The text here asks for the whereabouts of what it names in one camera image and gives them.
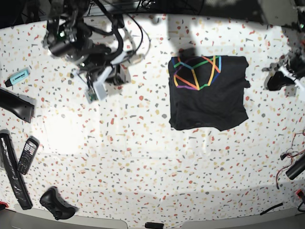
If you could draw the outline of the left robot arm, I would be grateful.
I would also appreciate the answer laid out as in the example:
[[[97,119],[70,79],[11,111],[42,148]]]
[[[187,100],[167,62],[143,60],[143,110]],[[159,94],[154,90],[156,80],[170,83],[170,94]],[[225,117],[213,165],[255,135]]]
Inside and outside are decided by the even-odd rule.
[[[277,62],[262,69],[269,72],[265,81],[269,91],[279,91],[285,86],[295,86],[300,92],[305,91],[305,84],[301,82],[305,77],[305,2],[294,0],[291,6],[296,10],[297,21],[291,26],[282,27],[291,50],[281,55]]]

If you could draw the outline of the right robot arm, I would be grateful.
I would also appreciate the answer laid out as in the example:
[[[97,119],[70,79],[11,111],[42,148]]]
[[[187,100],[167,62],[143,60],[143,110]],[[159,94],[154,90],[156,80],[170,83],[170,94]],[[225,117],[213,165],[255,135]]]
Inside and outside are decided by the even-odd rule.
[[[124,51],[124,41],[119,29],[124,28],[123,10],[116,13],[106,10],[104,5],[94,2],[111,23],[111,31],[90,26],[84,21],[89,9],[88,0],[52,0],[47,20],[46,34],[42,41],[53,58],[65,58],[76,65],[71,71],[72,78],[81,78],[86,83],[85,97],[89,103],[101,101],[107,97],[105,83],[121,86],[127,82],[121,72],[121,64],[133,58],[137,49]],[[112,49],[104,43],[95,44],[91,40],[93,33],[102,36],[114,36],[118,47]]]

